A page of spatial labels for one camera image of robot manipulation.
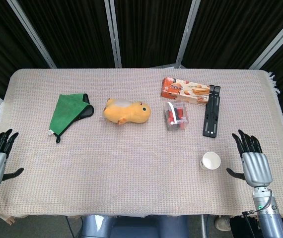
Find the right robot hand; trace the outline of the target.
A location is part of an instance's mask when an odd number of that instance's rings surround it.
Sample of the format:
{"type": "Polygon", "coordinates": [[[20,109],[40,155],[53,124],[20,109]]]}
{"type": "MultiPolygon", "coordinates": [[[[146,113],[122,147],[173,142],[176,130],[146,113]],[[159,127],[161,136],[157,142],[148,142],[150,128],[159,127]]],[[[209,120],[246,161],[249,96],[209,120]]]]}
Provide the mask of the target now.
{"type": "Polygon", "coordinates": [[[227,168],[227,173],[233,178],[246,181],[251,187],[269,186],[273,182],[273,177],[267,156],[263,153],[259,140],[240,129],[238,134],[233,133],[232,137],[237,145],[243,172],[237,173],[227,168]]]}

